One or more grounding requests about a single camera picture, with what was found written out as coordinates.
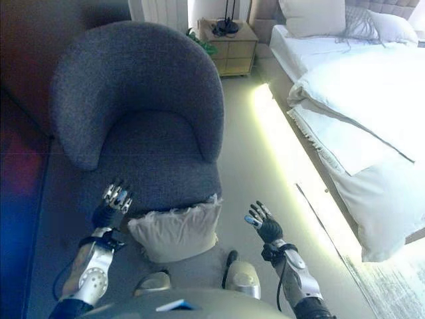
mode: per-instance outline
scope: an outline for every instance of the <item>wooden nightstand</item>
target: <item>wooden nightstand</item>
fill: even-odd
[[[217,20],[198,21],[199,36],[202,41],[214,45],[218,52],[211,56],[220,76],[245,75],[251,72],[257,36],[248,23],[234,21],[239,26],[237,33],[218,37],[213,34]]]

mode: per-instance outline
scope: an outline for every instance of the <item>robotic arm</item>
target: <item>robotic arm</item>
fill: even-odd
[[[131,203],[131,196],[122,187],[111,184],[106,188],[102,204],[92,218],[95,230],[80,241],[71,275],[64,283],[62,297],[50,319],[68,319],[85,314],[105,294],[114,253],[124,246],[114,238],[114,217],[126,214]]]
[[[297,319],[336,319],[326,308],[319,284],[308,272],[296,246],[283,240],[282,228],[267,207],[257,201],[251,208],[251,216],[245,216],[245,220],[254,226],[264,241],[263,259],[272,263],[280,277],[277,295],[279,310],[279,293],[283,286],[286,300]]]

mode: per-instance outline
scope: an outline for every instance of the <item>white pillow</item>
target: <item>white pillow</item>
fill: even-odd
[[[406,19],[386,13],[369,11],[379,39],[385,42],[398,42],[406,45],[418,46],[418,35]]]
[[[127,225],[151,261],[180,261],[215,246],[221,205],[222,199],[214,194],[206,203],[166,212],[150,211],[140,219],[130,220]]]
[[[345,29],[345,0],[279,0],[294,37],[339,35]]]

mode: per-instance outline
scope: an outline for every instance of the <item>upholstered headboard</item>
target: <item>upholstered headboard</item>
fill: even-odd
[[[408,19],[419,0],[345,0],[347,5],[365,7],[378,13],[390,13]],[[261,43],[269,43],[274,25],[284,24],[285,18],[278,0],[251,0],[248,23]]]

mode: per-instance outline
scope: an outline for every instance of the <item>white duvet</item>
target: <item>white duvet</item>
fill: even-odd
[[[359,224],[364,261],[388,258],[425,215],[425,50],[374,47],[315,67],[288,97]]]

